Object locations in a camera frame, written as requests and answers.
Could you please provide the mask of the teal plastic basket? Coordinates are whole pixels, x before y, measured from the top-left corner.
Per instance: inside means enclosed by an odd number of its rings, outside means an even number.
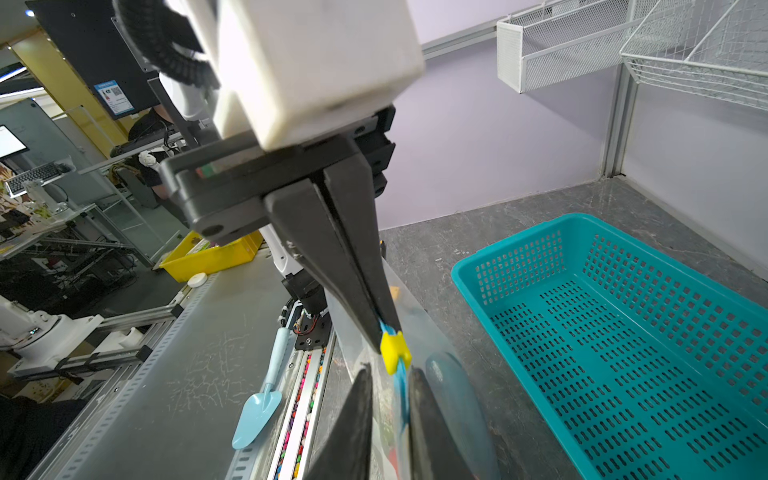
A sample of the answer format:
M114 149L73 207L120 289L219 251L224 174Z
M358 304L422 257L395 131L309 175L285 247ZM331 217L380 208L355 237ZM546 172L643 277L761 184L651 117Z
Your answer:
M761 306L586 214L452 278L584 478L766 477Z

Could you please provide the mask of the clear zip top bag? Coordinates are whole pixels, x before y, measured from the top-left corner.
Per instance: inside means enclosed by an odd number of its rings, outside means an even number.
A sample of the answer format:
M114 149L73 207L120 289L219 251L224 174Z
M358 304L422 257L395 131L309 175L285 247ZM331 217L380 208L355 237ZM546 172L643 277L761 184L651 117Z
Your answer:
M326 295L353 385L310 478L499 478L487 422L453 345L392 268L384 271L412 360L390 375L343 304Z

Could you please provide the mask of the white mesh wall box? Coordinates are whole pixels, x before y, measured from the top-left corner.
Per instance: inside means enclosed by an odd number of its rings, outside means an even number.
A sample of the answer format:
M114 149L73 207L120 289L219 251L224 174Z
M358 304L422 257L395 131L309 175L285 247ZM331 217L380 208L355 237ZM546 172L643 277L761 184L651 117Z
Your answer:
M544 1L496 24L497 77L522 94L621 62L635 1Z

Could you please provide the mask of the teal silicone spatula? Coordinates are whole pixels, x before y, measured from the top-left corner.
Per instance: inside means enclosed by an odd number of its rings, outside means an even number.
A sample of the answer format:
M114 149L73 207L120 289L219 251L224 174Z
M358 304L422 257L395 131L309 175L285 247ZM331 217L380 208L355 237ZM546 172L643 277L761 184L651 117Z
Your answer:
M288 311L284 308L281 313L281 325L275 334L262 388L245 401L235 428L231 446L236 451L245 449L256 440L282 401L282 393L276 386L288 344L294 333L291 322L294 312L294 309Z

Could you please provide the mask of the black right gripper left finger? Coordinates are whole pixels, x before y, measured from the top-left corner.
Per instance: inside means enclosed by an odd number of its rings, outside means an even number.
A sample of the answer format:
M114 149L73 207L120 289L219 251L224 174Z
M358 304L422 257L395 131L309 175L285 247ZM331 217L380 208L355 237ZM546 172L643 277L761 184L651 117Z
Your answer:
M339 418L306 479L361 480L370 476L373 379L370 367L359 370Z

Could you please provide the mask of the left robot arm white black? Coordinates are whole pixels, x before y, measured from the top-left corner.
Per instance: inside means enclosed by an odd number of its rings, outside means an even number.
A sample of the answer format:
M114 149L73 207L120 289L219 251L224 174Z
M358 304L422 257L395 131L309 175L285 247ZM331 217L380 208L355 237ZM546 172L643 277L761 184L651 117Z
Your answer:
M408 347L379 250L375 199L394 101L424 72L404 1L118 1L140 54L218 93L218 139L163 163L193 228L270 226L389 362Z

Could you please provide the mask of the computer keyboard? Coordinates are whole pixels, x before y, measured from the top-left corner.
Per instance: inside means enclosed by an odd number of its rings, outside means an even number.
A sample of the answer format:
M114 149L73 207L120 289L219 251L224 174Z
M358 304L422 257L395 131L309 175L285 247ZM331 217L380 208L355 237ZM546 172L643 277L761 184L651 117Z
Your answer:
M72 171L72 167L64 162L51 162L15 175L4 182L5 190L11 198L25 195L27 183L45 186Z

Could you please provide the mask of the yellow plastic bin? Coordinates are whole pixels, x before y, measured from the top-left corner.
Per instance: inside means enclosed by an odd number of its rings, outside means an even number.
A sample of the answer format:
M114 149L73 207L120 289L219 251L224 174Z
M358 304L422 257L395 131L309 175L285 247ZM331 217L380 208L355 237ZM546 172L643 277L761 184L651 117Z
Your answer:
M196 232L190 232L160 263L178 283L194 275L217 273L251 262L263 242L259 232L251 233L226 245L216 245Z

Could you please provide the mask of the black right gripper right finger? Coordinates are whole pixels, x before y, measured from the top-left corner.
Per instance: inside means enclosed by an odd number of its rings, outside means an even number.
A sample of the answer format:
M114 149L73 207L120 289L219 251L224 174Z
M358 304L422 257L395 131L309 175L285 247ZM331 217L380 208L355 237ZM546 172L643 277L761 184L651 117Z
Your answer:
M408 374L413 479L474 479L422 369Z

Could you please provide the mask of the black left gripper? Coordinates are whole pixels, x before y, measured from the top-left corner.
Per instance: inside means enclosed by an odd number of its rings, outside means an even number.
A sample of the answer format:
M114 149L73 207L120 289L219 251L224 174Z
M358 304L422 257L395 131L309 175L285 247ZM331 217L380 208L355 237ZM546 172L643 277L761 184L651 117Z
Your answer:
M160 177L190 229L213 244L231 243L270 220L288 253L379 351L381 324L401 330L375 208L395 149L387 138L395 115L389 105L325 138L272 152L254 133L240 133L164 160ZM335 216L308 180L323 169Z

